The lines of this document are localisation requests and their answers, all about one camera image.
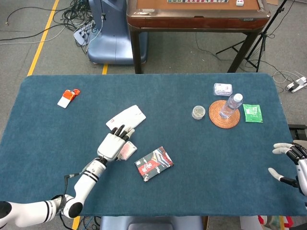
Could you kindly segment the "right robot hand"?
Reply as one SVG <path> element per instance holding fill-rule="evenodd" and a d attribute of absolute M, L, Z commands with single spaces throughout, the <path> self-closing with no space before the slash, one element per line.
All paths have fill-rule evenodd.
<path fill-rule="evenodd" d="M 307 196 L 307 149 L 299 143 L 275 143 L 273 154 L 286 155 L 296 167 L 296 178 L 287 178 L 273 168 L 268 168 L 269 173 L 279 182 L 298 188 L 301 194 Z"/>

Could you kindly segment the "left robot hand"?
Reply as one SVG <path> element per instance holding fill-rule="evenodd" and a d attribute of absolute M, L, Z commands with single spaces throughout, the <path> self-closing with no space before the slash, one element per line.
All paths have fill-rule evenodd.
<path fill-rule="evenodd" d="M 97 155 L 106 161 L 114 161 L 134 132 L 135 129 L 130 126 L 114 127 L 99 145 Z"/>

